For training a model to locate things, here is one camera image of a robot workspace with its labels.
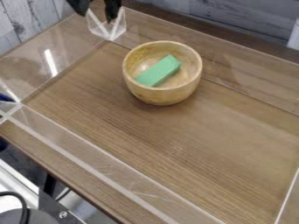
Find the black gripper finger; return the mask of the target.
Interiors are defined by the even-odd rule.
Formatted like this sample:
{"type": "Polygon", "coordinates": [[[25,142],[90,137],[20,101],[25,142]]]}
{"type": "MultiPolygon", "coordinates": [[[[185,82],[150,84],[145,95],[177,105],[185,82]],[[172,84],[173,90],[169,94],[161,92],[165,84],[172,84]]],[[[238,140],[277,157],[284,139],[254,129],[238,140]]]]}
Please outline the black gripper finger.
{"type": "Polygon", "coordinates": [[[84,17],[89,9],[89,4],[93,0],[65,0],[65,1],[69,4],[69,7],[74,10],[74,12],[84,17]]]}
{"type": "Polygon", "coordinates": [[[117,18],[117,13],[121,7],[121,0],[104,0],[104,4],[106,21],[110,22],[117,18]]]}

